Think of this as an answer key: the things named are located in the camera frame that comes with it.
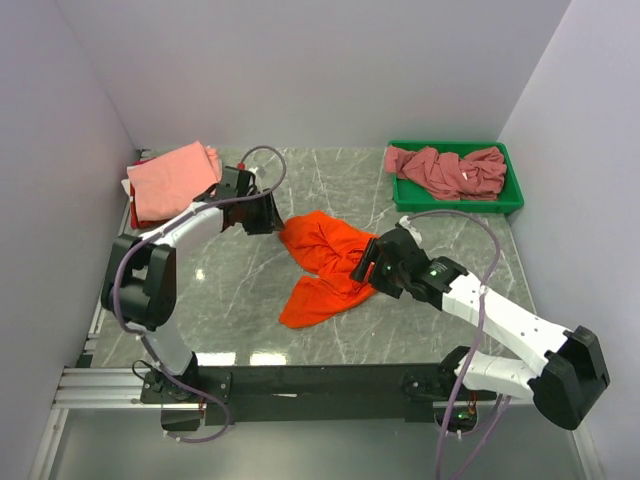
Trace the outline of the orange t-shirt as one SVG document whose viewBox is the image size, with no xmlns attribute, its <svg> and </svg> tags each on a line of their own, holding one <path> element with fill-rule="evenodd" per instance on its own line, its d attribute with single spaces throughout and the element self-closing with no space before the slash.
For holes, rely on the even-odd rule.
<svg viewBox="0 0 640 480">
<path fill-rule="evenodd" d="M 279 316 L 286 327 L 315 326 L 376 293 L 370 285 L 351 279 L 373 234 L 316 210 L 288 219 L 279 238 L 305 271 Z"/>
</svg>

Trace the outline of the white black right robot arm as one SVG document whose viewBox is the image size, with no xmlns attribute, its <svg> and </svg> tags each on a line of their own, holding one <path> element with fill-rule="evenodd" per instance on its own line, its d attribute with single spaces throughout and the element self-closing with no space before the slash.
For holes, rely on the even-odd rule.
<svg viewBox="0 0 640 480">
<path fill-rule="evenodd" d="M 487 391 L 530 400 L 550 422 L 576 429 L 610 384 L 598 337 L 579 326 L 549 322 L 482 285 L 454 260 L 429 258 L 409 229 L 398 225 L 368 241 L 352 280 L 419 302 L 481 328 L 514 353 L 504 358 L 459 346 L 438 365 L 436 384 L 460 399 Z"/>
</svg>

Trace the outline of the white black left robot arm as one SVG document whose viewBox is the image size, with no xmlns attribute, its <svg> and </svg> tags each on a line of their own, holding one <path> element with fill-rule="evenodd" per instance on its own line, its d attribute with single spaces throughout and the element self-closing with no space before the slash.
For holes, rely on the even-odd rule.
<svg viewBox="0 0 640 480">
<path fill-rule="evenodd" d="M 193 399 L 200 378 L 195 354 L 172 319 L 178 297 L 178 260 L 239 224 L 248 235 L 284 228 L 272 189 L 261 191 L 256 174 L 235 167 L 161 226 L 138 236 L 121 234 L 112 245 L 101 292 L 102 307 L 137 336 L 155 368 L 167 373 L 164 389 L 176 401 Z"/>
</svg>

